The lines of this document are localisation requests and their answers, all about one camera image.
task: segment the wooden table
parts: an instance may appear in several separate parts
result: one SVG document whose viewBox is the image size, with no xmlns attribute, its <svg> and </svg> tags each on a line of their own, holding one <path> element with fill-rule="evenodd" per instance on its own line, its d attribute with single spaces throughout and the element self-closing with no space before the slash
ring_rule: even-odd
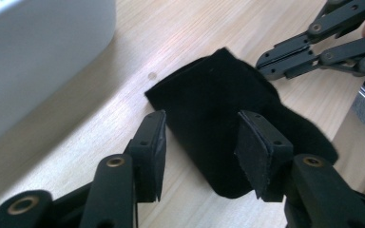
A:
<svg viewBox="0 0 365 228">
<path fill-rule="evenodd" d="M 144 115 L 144 92 L 174 70 L 228 47 L 254 64 L 274 44 L 305 31 L 324 0 L 117 1 L 107 49 L 0 138 L 0 203 L 30 189 L 55 199 L 92 180 L 98 162 L 122 153 Z M 359 32 L 319 48 L 359 38 Z M 362 78 L 316 70 L 273 82 L 283 102 L 331 140 Z M 167 132 L 163 197 L 139 205 L 141 227 L 284 227 L 281 203 L 217 196 Z"/>
</svg>

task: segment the wooden surface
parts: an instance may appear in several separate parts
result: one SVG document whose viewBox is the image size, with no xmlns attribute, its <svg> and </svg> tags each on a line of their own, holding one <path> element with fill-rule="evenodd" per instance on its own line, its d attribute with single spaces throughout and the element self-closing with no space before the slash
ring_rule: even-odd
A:
<svg viewBox="0 0 365 228">
<path fill-rule="evenodd" d="M 0 203 L 45 189 L 57 199 L 92 180 L 98 162 L 122 153 L 145 114 L 144 92 L 172 71 L 228 47 L 254 64 L 274 44 L 307 29 L 323 0 L 118 0 L 108 48 L 0 138 Z M 342 41 L 328 40 L 320 48 Z M 363 79 L 316 70 L 278 80 L 283 102 L 331 140 Z M 163 197 L 140 204 L 141 227 L 284 227 L 281 203 L 254 193 L 217 196 L 167 131 Z"/>
</svg>

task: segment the black felt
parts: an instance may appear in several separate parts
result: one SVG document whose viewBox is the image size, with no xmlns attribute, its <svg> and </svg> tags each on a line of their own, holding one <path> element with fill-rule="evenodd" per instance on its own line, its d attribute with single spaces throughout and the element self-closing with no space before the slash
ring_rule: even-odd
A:
<svg viewBox="0 0 365 228">
<path fill-rule="evenodd" d="M 237 157 L 241 110 L 257 112 L 293 145 L 294 153 L 335 162 L 329 141 L 310 122 L 280 103 L 274 87 L 226 48 L 175 71 L 145 93 L 212 188 L 233 199 L 252 190 Z"/>
</svg>

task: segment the black cloth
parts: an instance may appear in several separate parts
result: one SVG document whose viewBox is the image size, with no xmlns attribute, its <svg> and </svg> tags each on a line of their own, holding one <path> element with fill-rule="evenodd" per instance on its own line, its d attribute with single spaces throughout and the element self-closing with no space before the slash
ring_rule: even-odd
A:
<svg viewBox="0 0 365 228">
<path fill-rule="evenodd" d="M 275 88 L 226 48 L 183 66 L 145 93 L 215 192 L 229 199 L 252 190 L 237 157 L 241 110 L 257 112 L 293 145 L 294 153 L 334 163 L 330 142 L 310 122 L 283 106 Z"/>
</svg>

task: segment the white cardboard box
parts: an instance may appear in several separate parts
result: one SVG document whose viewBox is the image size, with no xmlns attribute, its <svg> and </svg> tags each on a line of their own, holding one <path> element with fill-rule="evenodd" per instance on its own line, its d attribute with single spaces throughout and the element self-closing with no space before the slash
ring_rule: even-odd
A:
<svg viewBox="0 0 365 228">
<path fill-rule="evenodd" d="M 0 136 L 111 41 L 115 0 L 0 0 Z"/>
</svg>

